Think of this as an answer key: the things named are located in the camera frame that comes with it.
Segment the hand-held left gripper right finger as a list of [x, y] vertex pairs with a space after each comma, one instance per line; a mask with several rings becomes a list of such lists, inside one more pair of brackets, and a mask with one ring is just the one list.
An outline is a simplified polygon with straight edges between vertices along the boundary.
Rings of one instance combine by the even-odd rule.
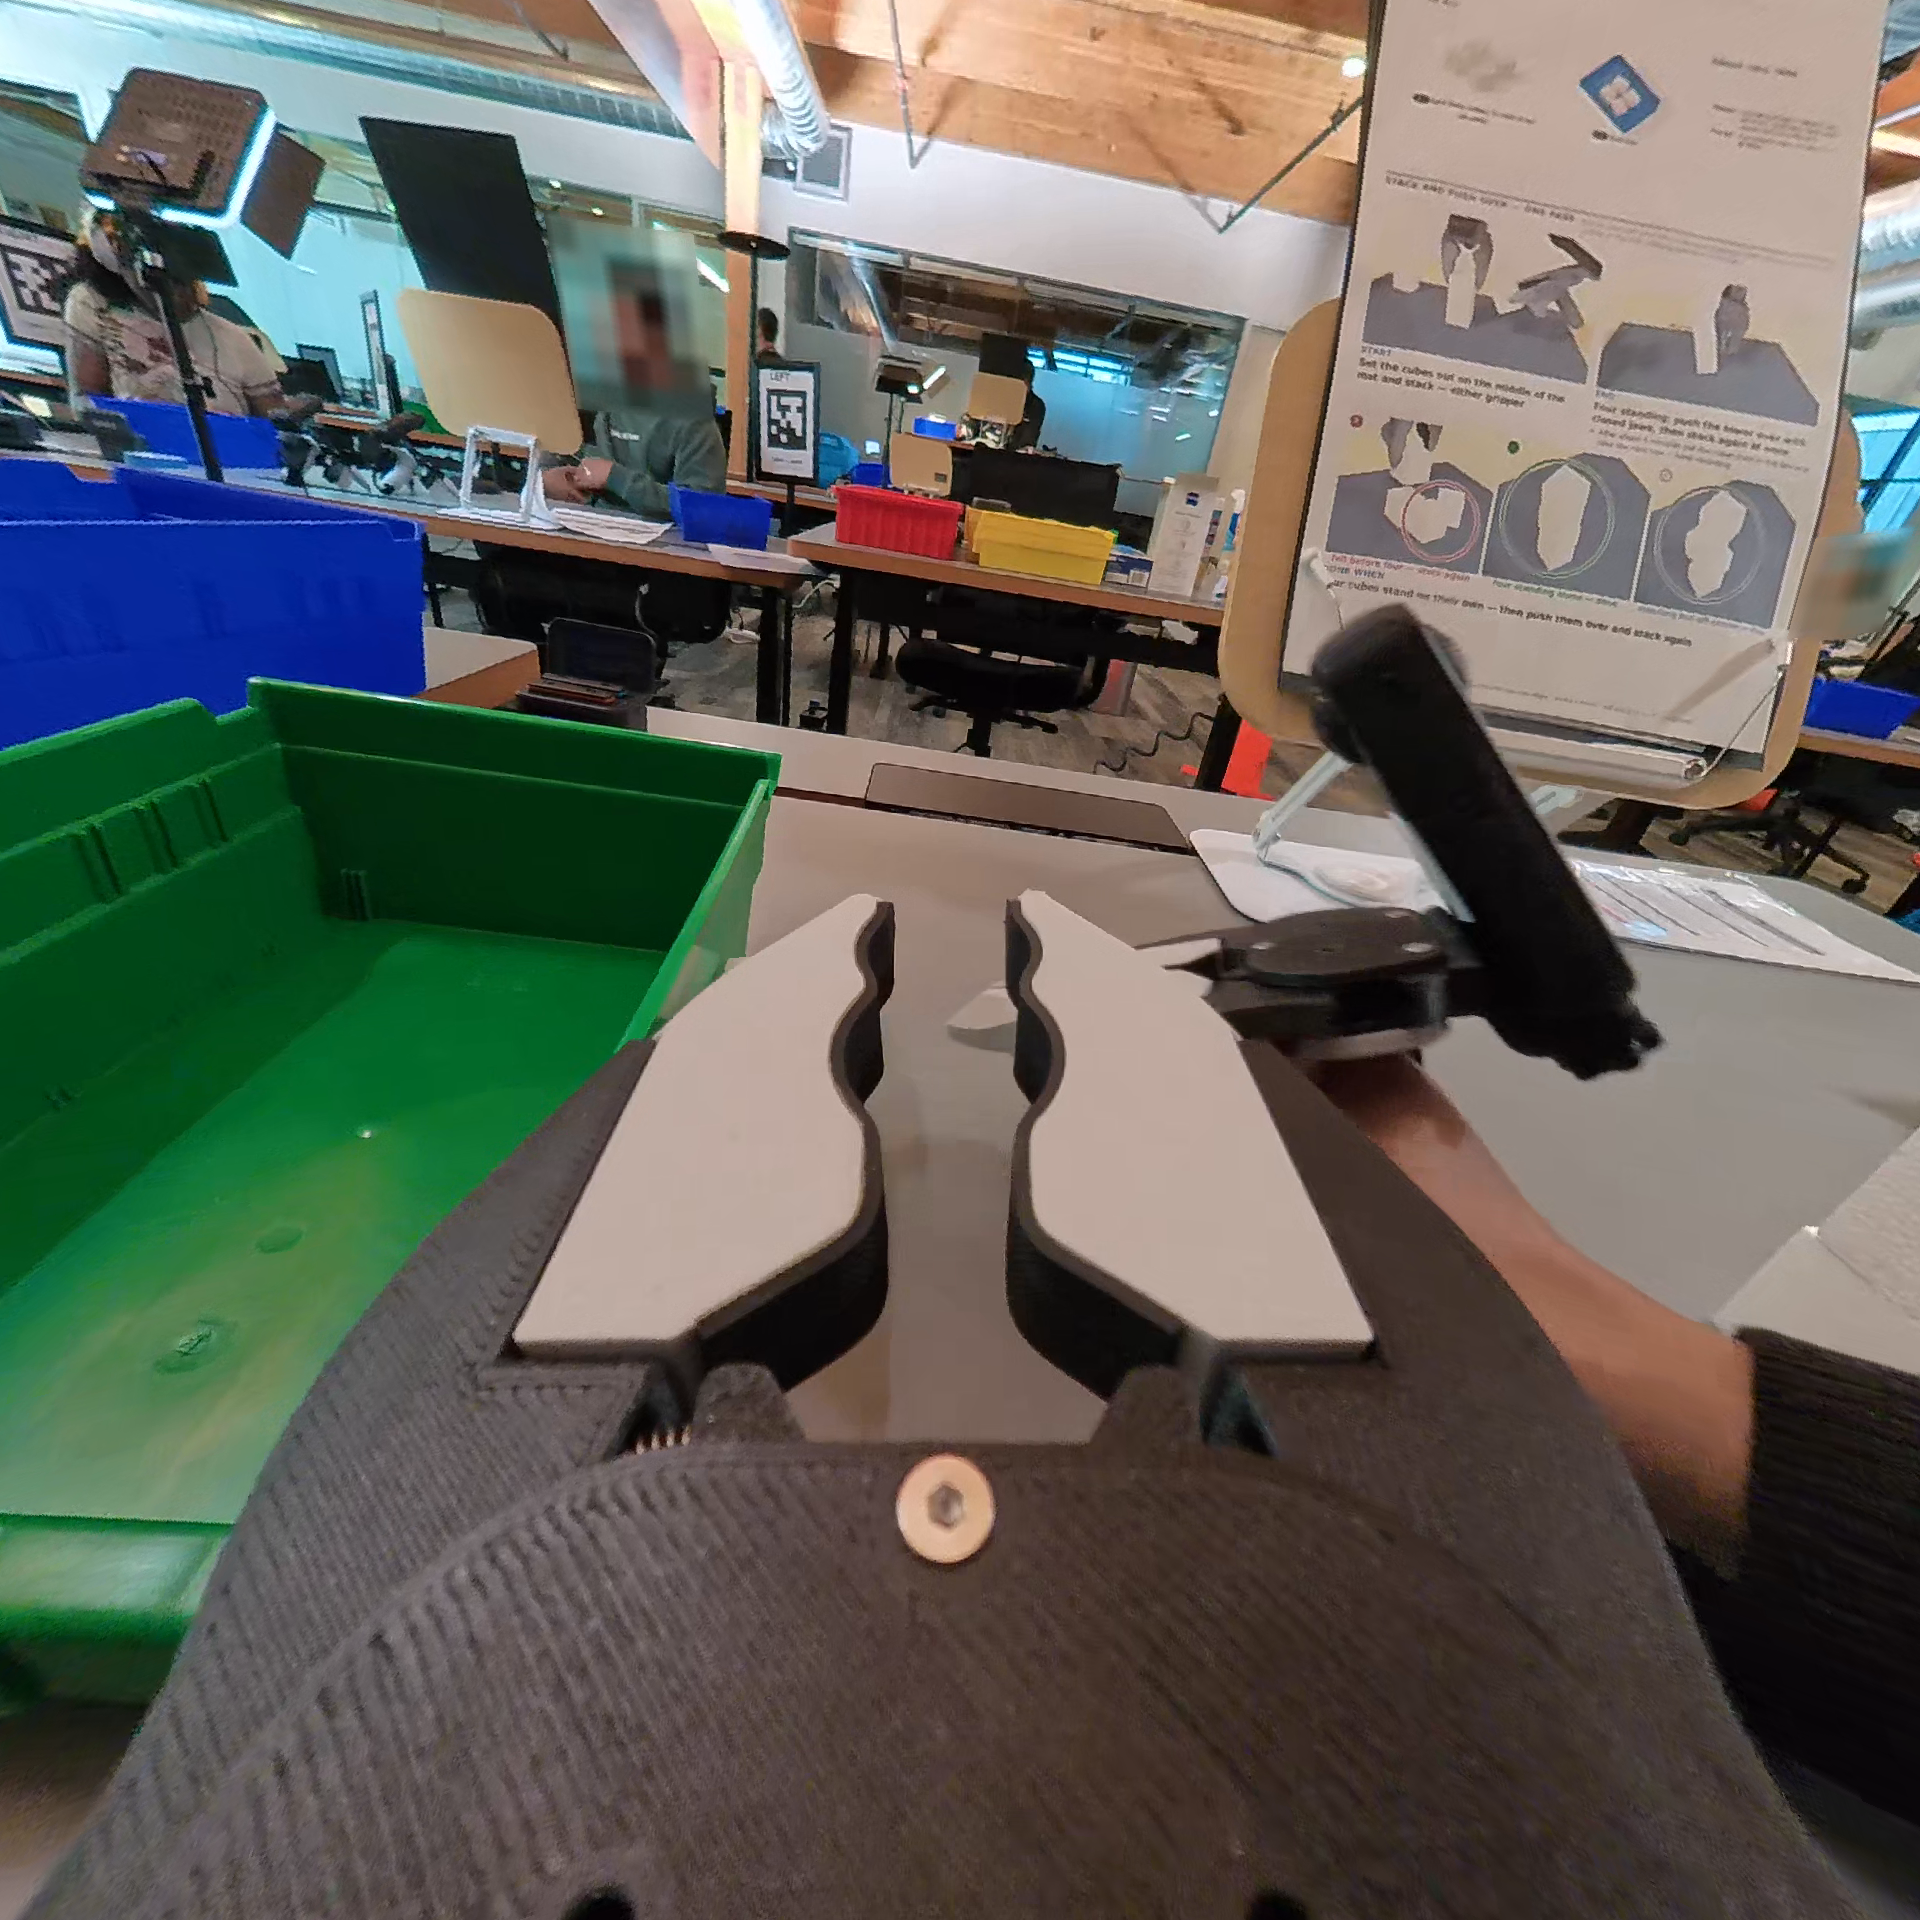
[[1007, 905], [1018, 1008], [1007, 1297], [1027, 1344], [1113, 1399], [1239, 1364], [1362, 1359], [1357, 1284], [1202, 992], [1042, 892]]

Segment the green plastic bin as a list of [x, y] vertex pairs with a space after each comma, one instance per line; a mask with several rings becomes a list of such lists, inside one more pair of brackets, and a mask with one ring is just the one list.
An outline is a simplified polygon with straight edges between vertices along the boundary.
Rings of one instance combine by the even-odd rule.
[[781, 753], [258, 678], [6, 750], [6, 1717], [142, 1708], [306, 1389], [747, 945]]

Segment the person's right forearm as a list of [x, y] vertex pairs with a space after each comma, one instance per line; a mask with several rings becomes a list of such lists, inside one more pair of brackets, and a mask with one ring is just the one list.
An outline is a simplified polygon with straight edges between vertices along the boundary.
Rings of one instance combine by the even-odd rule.
[[1915, 1377], [1722, 1333], [1584, 1255], [1547, 1261], [1528, 1306], [1618, 1442], [1747, 1727], [1915, 1821]]

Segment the grey desk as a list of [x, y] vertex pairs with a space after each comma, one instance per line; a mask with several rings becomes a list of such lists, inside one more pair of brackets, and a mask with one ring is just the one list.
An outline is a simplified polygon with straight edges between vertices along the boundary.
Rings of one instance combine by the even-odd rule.
[[[651, 730], [783, 759], [753, 951], [842, 896], [896, 902], [878, 1093], [895, 1276], [877, 1333], [799, 1392], [807, 1434], [1087, 1437], [1090, 1393], [1027, 1349], [1005, 1301], [1011, 1063], [947, 1023], [1001, 972], [1001, 906], [1027, 886], [1130, 942], [1227, 926], [1223, 896], [1193, 855], [998, 830], [977, 797], [963, 821], [862, 806], [878, 761], [942, 768], [931, 751], [685, 710]], [[1915, 990], [1656, 951], [1638, 969], [1666, 1032], [1639, 1071], [1581, 1086], [1482, 1023], [1429, 1063], [1581, 1252], [1712, 1316], [1915, 1129]]]

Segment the wooden desk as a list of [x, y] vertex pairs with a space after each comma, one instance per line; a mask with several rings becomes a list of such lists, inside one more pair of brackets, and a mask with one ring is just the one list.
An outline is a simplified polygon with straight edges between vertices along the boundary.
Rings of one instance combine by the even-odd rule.
[[534, 646], [551, 673], [594, 673], [589, 663], [565, 661], [565, 645], [550, 638], [555, 621], [615, 632], [602, 648], [609, 665], [600, 678], [609, 681], [621, 665], [661, 663], [675, 646], [718, 638], [734, 601], [750, 599], [759, 610], [754, 718], [789, 721], [794, 607], [818, 570], [781, 548], [734, 537], [689, 541], [671, 520], [626, 512], [559, 508], [521, 520], [439, 501], [299, 488], [263, 471], [246, 471], [237, 485], [286, 512], [335, 508], [415, 524], [433, 616], [441, 620], [443, 594], [461, 591], [483, 632]]
[[794, 534], [786, 548], [834, 581], [825, 693], [831, 734], [849, 730], [857, 625], [865, 620], [880, 621], [878, 610], [862, 605], [877, 591], [883, 599], [902, 591], [914, 599], [935, 594], [931, 613], [950, 616], [979, 613], [977, 601], [984, 596], [990, 596], [1000, 610], [1016, 607], [1011, 632], [1001, 631], [1005, 620], [987, 620], [984, 632], [968, 634], [968, 641], [1005, 656], [1058, 663], [1125, 661], [1219, 677], [1227, 610], [1208, 599], [1107, 583], [1057, 583], [1005, 566], [982, 566], [966, 557], [906, 556], [895, 548], [853, 544], [839, 534], [837, 525]]

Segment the wood-edged desk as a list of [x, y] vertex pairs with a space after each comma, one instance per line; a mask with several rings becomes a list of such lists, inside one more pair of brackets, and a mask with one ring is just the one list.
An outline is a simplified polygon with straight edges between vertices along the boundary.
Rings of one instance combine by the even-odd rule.
[[423, 624], [423, 690], [429, 704], [480, 710], [515, 708], [542, 678], [536, 641]]

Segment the person's right hand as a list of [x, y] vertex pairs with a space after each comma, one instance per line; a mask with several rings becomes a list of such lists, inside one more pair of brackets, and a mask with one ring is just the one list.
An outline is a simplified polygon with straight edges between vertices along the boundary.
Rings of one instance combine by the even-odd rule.
[[1591, 1277], [1584, 1255], [1526, 1197], [1421, 1058], [1319, 1063], [1307, 1071], [1480, 1248], [1581, 1372]]

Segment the laminated paper sheet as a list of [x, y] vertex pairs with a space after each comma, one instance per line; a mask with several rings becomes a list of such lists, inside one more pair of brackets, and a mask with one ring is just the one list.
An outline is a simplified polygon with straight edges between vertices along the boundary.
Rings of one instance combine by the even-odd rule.
[[1915, 972], [1846, 942], [1742, 877], [1582, 855], [1570, 871], [1621, 943], [1919, 985]]

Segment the white carton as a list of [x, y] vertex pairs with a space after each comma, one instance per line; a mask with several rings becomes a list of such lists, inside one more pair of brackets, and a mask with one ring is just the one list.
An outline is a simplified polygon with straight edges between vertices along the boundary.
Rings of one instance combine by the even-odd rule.
[[1223, 494], [1211, 473], [1182, 471], [1162, 485], [1147, 540], [1147, 589], [1168, 599], [1193, 599], [1210, 551]]

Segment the yellow plastic bin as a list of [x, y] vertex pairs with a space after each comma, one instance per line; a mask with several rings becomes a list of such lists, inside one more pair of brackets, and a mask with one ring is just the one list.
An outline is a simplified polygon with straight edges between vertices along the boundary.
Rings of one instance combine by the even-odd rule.
[[1057, 585], [1097, 588], [1107, 583], [1115, 529], [970, 504], [966, 548], [984, 568]]

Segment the red plastic bin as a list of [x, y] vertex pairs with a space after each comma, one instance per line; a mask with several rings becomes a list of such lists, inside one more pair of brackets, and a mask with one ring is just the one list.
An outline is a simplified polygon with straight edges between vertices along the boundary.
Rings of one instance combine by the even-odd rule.
[[963, 501], [857, 481], [837, 485], [832, 504], [839, 544], [913, 560], [951, 562], [968, 518]]

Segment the small black device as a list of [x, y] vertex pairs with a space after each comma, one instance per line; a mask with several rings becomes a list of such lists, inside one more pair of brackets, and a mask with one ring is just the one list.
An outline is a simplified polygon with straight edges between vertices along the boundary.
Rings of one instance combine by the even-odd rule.
[[559, 616], [537, 645], [539, 670], [515, 693], [512, 710], [571, 725], [647, 730], [664, 670], [643, 631]]

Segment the marker tag sign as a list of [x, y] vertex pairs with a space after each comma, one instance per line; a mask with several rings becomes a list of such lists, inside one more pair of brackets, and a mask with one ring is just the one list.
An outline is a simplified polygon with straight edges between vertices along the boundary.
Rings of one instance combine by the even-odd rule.
[[753, 375], [753, 477], [814, 486], [822, 477], [822, 366], [767, 361]]
[[2, 332], [19, 349], [65, 349], [65, 290], [75, 240], [66, 231], [2, 216]]

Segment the printed instruction sheet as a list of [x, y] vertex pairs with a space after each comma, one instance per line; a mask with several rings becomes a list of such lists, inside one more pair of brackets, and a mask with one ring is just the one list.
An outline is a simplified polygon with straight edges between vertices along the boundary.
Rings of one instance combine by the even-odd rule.
[[1402, 607], [1512, 735], [1763, 753], [1840, 434], [1887, 13], [1381, 7], [1282, 682]]

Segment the studio light panel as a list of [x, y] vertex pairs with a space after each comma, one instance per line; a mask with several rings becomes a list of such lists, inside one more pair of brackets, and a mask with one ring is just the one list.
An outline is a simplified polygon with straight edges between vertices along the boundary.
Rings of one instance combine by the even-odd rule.
[[232, 231], [296, 256], [322, 174], [322, 154], [289, 135], [257, 88], [150, 65], [123, 76], [81, 161], [90, 205], [152, 233], [207, 280]]

